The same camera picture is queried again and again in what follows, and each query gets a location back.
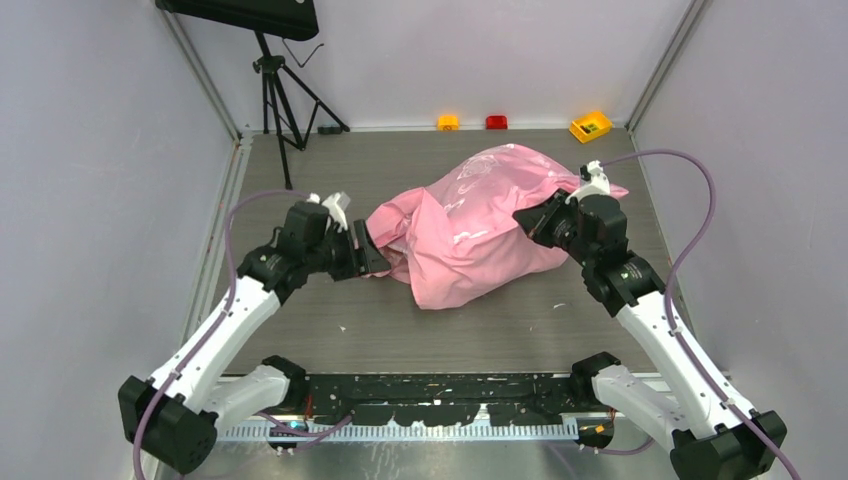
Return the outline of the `pink floral pillowcase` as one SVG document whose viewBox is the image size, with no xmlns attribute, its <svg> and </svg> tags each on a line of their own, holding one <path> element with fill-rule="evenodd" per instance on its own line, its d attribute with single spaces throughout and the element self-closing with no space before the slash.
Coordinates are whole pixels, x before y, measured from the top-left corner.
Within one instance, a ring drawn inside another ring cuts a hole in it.
<svg viewBox="0 0 848 480">
<path fill-rule="evenodd" d="M 420 309 L 457 308 L 563 265 L 567 253 L 528 239 L 512 214 L 581 184 L 578 174 L 541 152 L 499 145 L 382 203 L 367 228 L 390 262 L 388 276 L 410 287 Z"/>
</svg>

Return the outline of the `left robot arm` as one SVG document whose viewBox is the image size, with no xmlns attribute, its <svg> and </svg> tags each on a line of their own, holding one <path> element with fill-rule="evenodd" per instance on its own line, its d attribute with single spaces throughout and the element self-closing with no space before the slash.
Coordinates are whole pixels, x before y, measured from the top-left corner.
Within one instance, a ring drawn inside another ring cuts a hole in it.
<svg viewBox="0 0 848 480">
<path fill-rule="evenodd" d="M 310 275 L 343 281 L 389 270 L 365 221 L 347 219 L 349 202 L 343 192 L 296 202 L 271 240 L 232 271 L 221 302 L 177 353 L 147 378 L 124 381 L 119 409 L 136 455 L 147 453 L 186 475 L 201 466 L 219 434 L 241 421 L 273 407 L 293 414 L 306 406 L 305 370 L 280 356 L 228 385 L 219 379 Z"/>
</svg>

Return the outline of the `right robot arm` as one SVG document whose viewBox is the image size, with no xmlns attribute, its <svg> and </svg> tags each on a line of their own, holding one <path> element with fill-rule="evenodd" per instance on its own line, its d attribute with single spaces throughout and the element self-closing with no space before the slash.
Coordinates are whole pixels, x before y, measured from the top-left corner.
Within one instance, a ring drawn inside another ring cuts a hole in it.
<svg viewBox="0 0 848 480">
<path fill-rule="evenodd" d="M 576 200 L 559 190 L 513 218 L 531 241 L 580 264 L 588 293 L 639 343 L 671 390 L 659 393 L 601 352 L 572 366 L 577 406 L 622 413 L 668 453 L 680 479 L 755 479 L 770 470 L 785 423 L 736 390 L 665 304 L 664 283 L 628 246 L 617 199 Z"/>
</svg>

